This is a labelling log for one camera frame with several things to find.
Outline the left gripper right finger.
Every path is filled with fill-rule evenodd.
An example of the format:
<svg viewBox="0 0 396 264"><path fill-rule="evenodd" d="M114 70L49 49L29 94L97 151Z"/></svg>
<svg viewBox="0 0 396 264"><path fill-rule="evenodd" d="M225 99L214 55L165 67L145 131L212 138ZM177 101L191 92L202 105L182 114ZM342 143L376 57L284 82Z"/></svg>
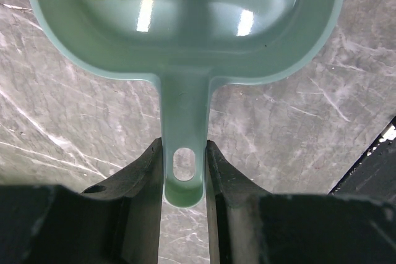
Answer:
<svg viewBox="0 0 396 264"><path fill-rule="evenodd" d="M395 207L362 195L273 194L205 149L212 263L394 263Z"/></svg>

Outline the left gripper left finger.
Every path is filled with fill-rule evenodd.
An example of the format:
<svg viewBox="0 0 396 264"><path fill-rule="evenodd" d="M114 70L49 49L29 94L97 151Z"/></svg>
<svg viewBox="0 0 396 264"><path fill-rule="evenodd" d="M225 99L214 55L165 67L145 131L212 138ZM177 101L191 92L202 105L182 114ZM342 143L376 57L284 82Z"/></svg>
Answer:
<svg viewBox="0 0 396 264"><path fill-rule="evenodd" d="M4 185L1 262L156 263L162 195L160 139L81 193L63 185Z"/></svg>

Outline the teal dustpan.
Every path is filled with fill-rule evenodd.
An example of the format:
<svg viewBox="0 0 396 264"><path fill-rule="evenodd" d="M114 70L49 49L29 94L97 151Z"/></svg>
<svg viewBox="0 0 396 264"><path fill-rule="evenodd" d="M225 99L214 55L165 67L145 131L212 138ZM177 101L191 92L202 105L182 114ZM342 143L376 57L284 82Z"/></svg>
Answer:
<svg viewBox="0 0 396 264"><path fill-rule="evenodd" d="M144 80L160 97L166 200L205 191L213 92L299 71L324 46L343 0L29 0L54 46L101 77Z"/></svg>

